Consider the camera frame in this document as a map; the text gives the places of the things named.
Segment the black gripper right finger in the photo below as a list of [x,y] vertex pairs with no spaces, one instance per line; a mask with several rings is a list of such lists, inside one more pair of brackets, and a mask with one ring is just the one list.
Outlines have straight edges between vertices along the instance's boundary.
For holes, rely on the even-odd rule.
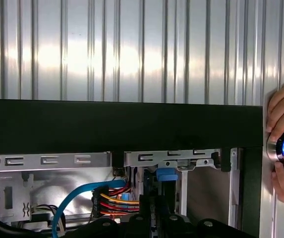
[[242,231],[213,219],[201,220],[196,226],[179,215],[162,218],[165,238],[241,238]]

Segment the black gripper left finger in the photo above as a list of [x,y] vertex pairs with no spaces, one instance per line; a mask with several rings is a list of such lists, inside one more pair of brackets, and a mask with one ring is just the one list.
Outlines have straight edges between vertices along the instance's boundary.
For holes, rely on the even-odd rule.
[[64,236],[66,238],[149,238],[150,219],[140,214],[131,214],[118,224],[109,218],[100,218],[67,232]]

